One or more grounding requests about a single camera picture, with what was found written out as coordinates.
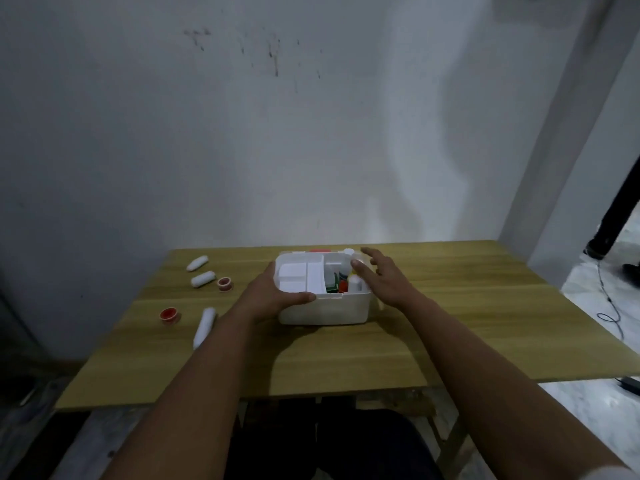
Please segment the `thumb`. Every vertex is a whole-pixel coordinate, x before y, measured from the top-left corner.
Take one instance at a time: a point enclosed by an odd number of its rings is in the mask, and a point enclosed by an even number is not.
[[[282,291],[282,302],[285,307],[294,305],[304,305],[316,299],[316,295],[308,291],[300,291],[299,293],[287,293]]]
[[[356,272],[356,274],[361,277],[366,284],[369,285],[370,288],[373,288],[374,282],[378,279],[378,276],[361,261],[357,259],[351,260],[351,267]]]

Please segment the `hand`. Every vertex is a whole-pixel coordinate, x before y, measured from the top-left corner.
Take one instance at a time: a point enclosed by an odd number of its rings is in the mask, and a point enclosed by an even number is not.
[[[377,249],[361,248],[361,250],[367,256],[371,256],[371,264],[378,266],[378,269],[374,273],[368,266],[356,259],[351,261],[351,266],[356,274],[369,285],[373,294],[380,298],[384,304],[402,309],[412,299],[422,296],[420,291],[416,290],[402,274],[393,259]]]
[[[267,268],[249,283],[233,309],[246,314],[254,321],[274,318],[277,314],[293,305],[304,305],[316,299],[316,295],[306,291],[287,293],[276,287],[273,281],[276,263],[271,261]]]

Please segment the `left arm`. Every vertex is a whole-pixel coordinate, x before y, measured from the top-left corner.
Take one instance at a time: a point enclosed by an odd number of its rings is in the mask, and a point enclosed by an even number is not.
[[[313,293],[278,290],[274,270],[272,262],[217,320],[129,435],[103,480],[223,478],[254,323],[316,298]]]

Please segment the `left hand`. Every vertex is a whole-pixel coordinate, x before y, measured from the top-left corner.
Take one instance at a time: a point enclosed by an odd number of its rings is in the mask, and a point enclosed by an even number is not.
[[[247,314],[254,321],[274,318],[277,314],[293,305],[304,305],[316,299],[308,291],[287,293],[276,287],[273,281],[276,263],[271,261],[267,268],[249,283],[233,308]]]

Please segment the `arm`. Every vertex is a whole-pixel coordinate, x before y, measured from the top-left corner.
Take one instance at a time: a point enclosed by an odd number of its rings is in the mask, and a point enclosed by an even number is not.
[[[358,261],[354,270],[411,322],[496,478],[578,479],[606,465],[625,466],[541,387],[416,290],[391,258],[362,251],[378,273]]]
[[[254,323],[316,298],[278,290],[274,270],[272,262],[218,320],[127,438],[103,480],[223,478]]]

